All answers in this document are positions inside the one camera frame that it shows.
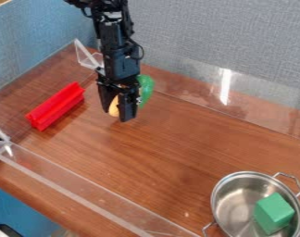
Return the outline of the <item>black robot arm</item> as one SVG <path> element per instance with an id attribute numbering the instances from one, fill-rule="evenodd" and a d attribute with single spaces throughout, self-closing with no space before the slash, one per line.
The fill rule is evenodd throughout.
<path id="1" fill-rule="evenodd" d="M 117 100 L 120 120 L 127 122 L 137 117 L 141 99 L 143 46 L 132 39 L 132 21 L 128 0 L 64 0 L 81 9 L 93 26 L 100 40 L 105 66 L 97 68 L 97 85 L 101 104 L 107 113 Z"/>

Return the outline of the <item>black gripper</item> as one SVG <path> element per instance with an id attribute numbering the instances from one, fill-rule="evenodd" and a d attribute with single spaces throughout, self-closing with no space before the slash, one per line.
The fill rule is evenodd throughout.
<path id="1" fill-rule="evenodd" d="M 105 67 L 96 70 L 99 78 L 99 93 L 105 112 L 113 98 L 119 96 L 120 120 L 128 122 L 137 117 L 140 88 L 137 77 L 141 74 L 141 68 L 137 66 Z"/>

